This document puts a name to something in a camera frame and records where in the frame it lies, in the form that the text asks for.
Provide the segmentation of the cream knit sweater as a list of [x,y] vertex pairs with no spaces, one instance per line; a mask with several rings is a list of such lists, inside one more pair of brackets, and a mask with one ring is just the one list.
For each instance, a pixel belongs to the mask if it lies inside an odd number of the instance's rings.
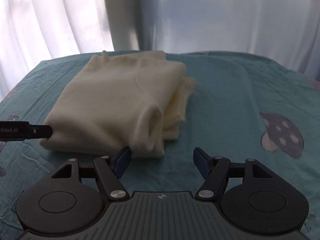
[[45,124],[49,151],[107,155],[124,147],[135,158],[161,158],[176,140],[196,80],[162,51],[93,56],[67,84]]

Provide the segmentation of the white window curtain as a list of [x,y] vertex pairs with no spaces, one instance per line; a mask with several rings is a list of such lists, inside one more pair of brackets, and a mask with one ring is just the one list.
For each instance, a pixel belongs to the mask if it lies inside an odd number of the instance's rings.
[[40,61],[226,50],[319,79],[319,0],[1,0],[1,97]]

